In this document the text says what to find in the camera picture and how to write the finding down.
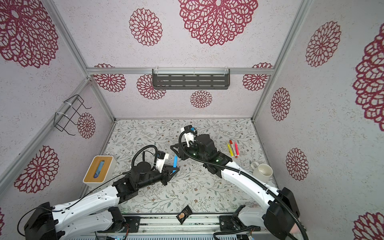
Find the yellow marker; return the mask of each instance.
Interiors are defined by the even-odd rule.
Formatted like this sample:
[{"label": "yellow marker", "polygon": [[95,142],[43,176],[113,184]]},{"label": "yellow marker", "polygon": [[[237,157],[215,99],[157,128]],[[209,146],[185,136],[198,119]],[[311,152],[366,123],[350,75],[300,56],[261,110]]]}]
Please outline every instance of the yellow marker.
[{"label": "yellow marker", "polygon": [[233,157],[233,152],[232,152],[231,146],[229,146],[229,143],[227,145],[228,145],[229,153],[231,154],[231,157]]}]

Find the black wire rack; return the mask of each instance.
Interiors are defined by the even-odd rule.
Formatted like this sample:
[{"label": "black wire rack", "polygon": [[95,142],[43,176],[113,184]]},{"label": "black wire rack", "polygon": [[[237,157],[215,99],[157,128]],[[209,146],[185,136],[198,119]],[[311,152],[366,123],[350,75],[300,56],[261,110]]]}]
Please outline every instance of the black wire rack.
[{"label": "black wire rack", "polygon": [[[72,100],[74,97],[76,97],[76,99],[73,101],[73,103],[70,103],[69,101]],[[74,108],[73,105],[75,104],[76,100],[79,101],[80,105],[79,105],[77,108]],[[78,125],[77,123],[74,123],[74,122],[72,121],[72,118],[73,118],[73,116],[74,116],[75,114],[78,114],[79,116],[81,116],[81,114],[78,112],[78,110],[79,110],[79,108],[80,108],[81,106],[83,106],[85,109],[90,109],[90,108],[92,108],[92,107],[87,108],[87,107],[84,105],[84,100],[82,99],[82,97],[81,97],[79,94],[73,95],[72,97],[70,97],[70,98],[68,98],[67,100],[65,100],[64,103],[69,104],[69,105],[71,106],[71,108],[74,110],[74,113],[72,114],[71,117],[68,117],[68,115],[66,114],[66,112],[67,112],[70,108],[68,108],[64,113],[56,112],[56,113],[55,113],[55,117],[54,117],[54,119],[53,119],[53,124],[54,124],[55,128],[57,128],[60,132],[65,131],[65,132],[68,133],[69,135],[71,135],[71,136],[75,136],[76,134],[70,134],[67,130],[65,130],[65,128],[67,127],[67,125],[68,125],[70,122],[73,123],[74,125]],[[68,119],[68,121],[66,122],[66,124],[64,125],[64,127],[61,126],[61,125],[59,124],[61,118],[56,122],[56,117],[59,116],[59,115],[62,115],[62,116],[66,117],[66,118]]]}]

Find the floral tablecloth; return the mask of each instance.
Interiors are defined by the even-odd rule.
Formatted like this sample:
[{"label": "floral tablecloth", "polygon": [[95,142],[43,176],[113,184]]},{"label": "floral tablecloth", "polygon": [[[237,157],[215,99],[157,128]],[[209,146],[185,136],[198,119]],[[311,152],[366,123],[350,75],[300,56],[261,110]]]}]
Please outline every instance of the floral tablecloth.
[{"label": "floral tablecloth", "polygon": [[[180,128],[187,125],[194,126],[198,134],[210,134],[218,151],[227,155],[226,143],[229,139],[236,140],[240,156],[232,159],[245,170],[252,172],[253,161],[265,163],[249,119],[120,120],[104,152],[117,160],[113,176],[128,171],[134,154],[149,144],[169,153],[171,157],[166,164],[173,165],[175,154],[170,146],[177,143]],[[153,164],[153,156],[146,153],[146,161]],[[138,196],[119,205],[122,213],[173,213],[180,212],[186,205],[193,212],[233,212],[242,204],[256,204],[238,187],[208,172],[201,163],[179,160],[177,166],[180,171],[167,186],[158,182],[141,189]],[[273,180],[268,184],[275,185]]]}]

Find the white mug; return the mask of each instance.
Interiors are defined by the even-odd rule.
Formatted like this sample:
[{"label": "white mug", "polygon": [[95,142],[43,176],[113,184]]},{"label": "white mug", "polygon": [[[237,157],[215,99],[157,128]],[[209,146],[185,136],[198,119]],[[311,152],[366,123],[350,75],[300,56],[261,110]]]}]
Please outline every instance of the white mug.
[{"label": "white mug", "polygon": [[265,163],[253,162],[251,168],[253,168],[253,176],[262,182],[267,182],[273,174],[272,168]]}]

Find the marker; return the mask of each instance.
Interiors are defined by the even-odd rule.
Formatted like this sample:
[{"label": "marker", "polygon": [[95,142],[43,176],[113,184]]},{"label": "marker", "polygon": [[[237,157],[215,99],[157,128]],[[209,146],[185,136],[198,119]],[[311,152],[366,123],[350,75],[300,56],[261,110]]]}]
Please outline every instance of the marker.
[{"label": "marker", "polygon": [[233,152],[232,152],[231,146],[229,146],[229,143],[227,143],[227,146],[228,146],[229,153],[231,154],[231,157],[233,157]]},{"label": "marker", "polygon": [[236,155],[240,156],[239,148],[237,147],[237,141],[235,142],[235,148],[236,148]]},{"label": "marker", "polygon": [[177,156],[175,156],[175,160],[173,160],[173,167],[177,166]]},{"label": "marker", "polygon": [[235,152],[235,147],[233,146],[232,140],[229,140],[229,143],[231,144],[231,148],[232,148],[233,154],[235,155],[236,152]]}]

